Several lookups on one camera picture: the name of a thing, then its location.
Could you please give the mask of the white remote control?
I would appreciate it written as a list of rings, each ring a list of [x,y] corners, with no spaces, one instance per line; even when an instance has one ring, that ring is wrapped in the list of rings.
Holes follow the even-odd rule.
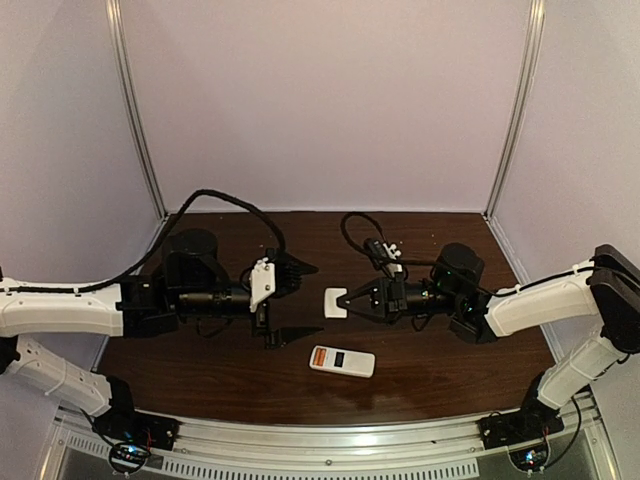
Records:
[[[317,350],[325,349],[326,356],[323,366],[313,365]],[[329,346],[317,345],[313,348],[308,363],[312,370],[326,373],[371,378],[375,371],[376,357],[372,353],[347,350]]]

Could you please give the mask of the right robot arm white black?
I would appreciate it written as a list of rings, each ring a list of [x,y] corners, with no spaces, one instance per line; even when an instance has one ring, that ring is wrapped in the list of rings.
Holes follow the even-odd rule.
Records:
[[[326,289],[326,317],[353,314],[394,324],[402,317],[446,315],[451,330],[474,344],[565,319],[601,319],[600,329],[534,379],[520,408],[526,418],[555,417],[575,393],[639,352],[639,270],[611,245],[567,271],[496,292],[480,287],[484,262],[461,243],[445,245],[429,262],[429,277],[418,283],[408,281],[410,263],[395,247],[371,240],[365,254],[382,277],[352,291]]]

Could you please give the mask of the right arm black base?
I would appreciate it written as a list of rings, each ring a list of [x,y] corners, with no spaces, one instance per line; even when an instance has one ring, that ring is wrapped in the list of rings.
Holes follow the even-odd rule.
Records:
[[[494,412],[477,421],[486,450],[537,441],[533,446],[509,453],[509,460],[515,468],[527,474],[542,472],[547,467],[551,457],[548,437],[564,430],[559,410],[537,399],[542,376],[540,373],[534,378],[518,410]]]

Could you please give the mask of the grey battery compartment cover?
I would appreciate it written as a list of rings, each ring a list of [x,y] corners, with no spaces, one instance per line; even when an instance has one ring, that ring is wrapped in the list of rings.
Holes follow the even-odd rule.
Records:
[[[346,319],[348,312],[338,305],[338,299],[347,294],[346,288],[327,288],[324,292],[323,314],[326,319]]]

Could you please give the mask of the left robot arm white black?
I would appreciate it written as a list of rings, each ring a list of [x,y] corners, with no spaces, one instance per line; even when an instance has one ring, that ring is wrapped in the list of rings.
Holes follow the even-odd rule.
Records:
[[[135,406],[128,384],[84,370],[30,339],[32,333],[92,333],[152,338],[176,331],[190,320],[247,319],[251,332],[269,348],[316,333],[314,327],[273,330],[272,299],[300,289],[317,267],[285,248],[266,250],[234,282],[217,258],[216,236],[203,229],[172,235],[161,263],[149,275],[127,275],[98,285],[28,284],[1,280],[1,372],[20,375],[47,396],[74,404],[106,421],[130,421]]]

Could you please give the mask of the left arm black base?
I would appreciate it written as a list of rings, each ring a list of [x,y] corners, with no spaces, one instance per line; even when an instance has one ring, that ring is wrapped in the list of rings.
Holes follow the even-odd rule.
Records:
[[[125,381],[115,376],[107,376],[106,381],[111,392],[108,409],[92,417],[92,430],[109,446],[111,468],[128,478],[145,466],[153,449],[173,449],[181,423],[136,410]]]

